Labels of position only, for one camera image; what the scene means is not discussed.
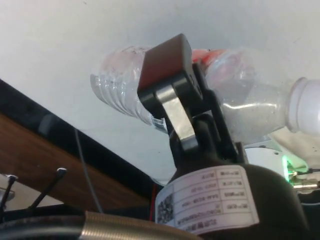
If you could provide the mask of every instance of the wooden shelf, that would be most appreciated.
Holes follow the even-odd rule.
[[[67,174],[50,196],[78,209],[96,211],[80,160],[0,114],[0,174],[16,175],[18,182],[41,192],[58,168],[66,168]],[[114,179],[87,168],[104,209],[148,204]]]

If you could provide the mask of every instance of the clear plastic bottle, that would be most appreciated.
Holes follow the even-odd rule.
[[[132,46],[112,53],[91,76],[91,86],[100,100],[119,112],[166,132],[165,121],[154,119],[137,96],[148,49]],[[295,84],[274,58],[253,49],[194,50],[192,59],[205,64],[205,79],[220,101],[235,142],[257,143],[285,126],[320,136],[320,81],[302,79]]]
[[[164,119],[154,118],[141,104],[137,96],[141,68],[145,53],[150,47],[130,46],[108,55],[98,73],[90,76],[95,95],[120,113],[142,120],[156,129],[167,132]],[[208,50],[194,50],[194,61]]]

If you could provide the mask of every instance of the white bottle cap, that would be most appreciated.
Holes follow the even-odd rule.
[[[300,78],[292,87],[287,124],[292,132],[320,136],[320,80]]]

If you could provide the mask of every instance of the white sticker label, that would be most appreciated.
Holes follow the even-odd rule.
[[[151,124],[157,129],[164,133],[167,133],[167,124],[164,118],[158,119],[155,118],[153,115],[150,114]]]
[[[246,170],[215,166],[177,178],[157,195],[155,222],[196,235],[259,223]]]

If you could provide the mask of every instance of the white wall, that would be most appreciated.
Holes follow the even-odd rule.
[[[175,171],[167,136],[100,102],[94,67],[116,48],[183,32],[193,48],[262,49],[290,78],[319,78],[319,9],[318,0],[2,0],[0,78],[167,180]]]

